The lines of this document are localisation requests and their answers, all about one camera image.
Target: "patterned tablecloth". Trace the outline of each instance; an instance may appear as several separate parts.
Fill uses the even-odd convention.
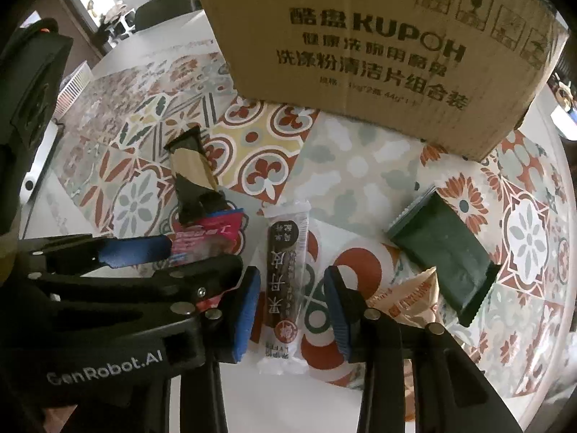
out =
[[[383,228],[433,183],[503,267],[472,325],[449,330],[503,398],[536,391],[564,311],[569,208],[554,156],[520,131],[481,163],[368,123],[246,100],[219,53],[151,62],[97,79],[63,118],[51,168],[95,232],[171,234],[177,199],[164,145],[199,124],[230,205],[245,220],[235,251],[263,268],[263,205],[312,205],[301,352],[310,374],[350,385],[318,285],[336,264],[366,297],[417,269]],[[151,266],[138,271],[150,274]]]

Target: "metal bolt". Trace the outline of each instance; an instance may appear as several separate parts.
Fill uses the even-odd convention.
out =
[[[445,328],[438,322],[431,322],[431,324],[427,325],[427,329],[435,335],[443,335],[445,333]]]
[[[222,311],[218,308],[210,308],[204,312],[204,316],[209,320],[217,320],[222,317]]]
[[[381,312],[379,309],[368,308],[365,309],[363,316],[368,320],[378,320],[381,317]]]
[[[191,315],[194,311],[196,311],[196,307],[191,302],[178,301],[178,302],[173,302],[170,305],[170,311],[174,312],[175,314],[188,316],[188,315]]]

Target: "dark gray chair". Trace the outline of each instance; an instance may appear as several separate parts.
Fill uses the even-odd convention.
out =
[[[199,0],[151,0],[136,10],[135,32],[202,8]]]

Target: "red logo on wrapper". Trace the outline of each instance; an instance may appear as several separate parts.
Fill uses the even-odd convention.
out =
[[[230,253],[236,244],[243,216],[243,211],[239,209],[206,216],[187,228],[175,226],[169,264],[182,266]]]
[[[279,322],[275,327],[276,338],[283,344],[290,344],[290,342],[295,340],[297,333],[296,325],[286,319]]]

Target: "wrapped snack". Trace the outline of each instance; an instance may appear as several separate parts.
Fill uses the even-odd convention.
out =
[[[232,251],[242,225],[242,209],[198,220],[176,233],[169,264],[181,266]]]
[[[55,409],[43,409],[44,430],[46,433],[60,433],[70,418],[70,415],[74,412],[74,409],[76,409],[76,405]]]
[[[170,153],[177,189],[178,220],[182,225],[228,208],[204,155],[198,125],[169,142],[164,149]]]
[[[366,302],[401,324],[424,328],[431,322],[440,322],[437,315],[439,283],[437,270],[430,268],[415,278],[375,293]],[[411,360],[405,360],[405,421],[415,420],[415,387]]]
[[[296,356],[302,331],[302,295],[310,203],[294,202],[266,208],[267,289],[260,343],[261,372],[302,373],[308,364]]]

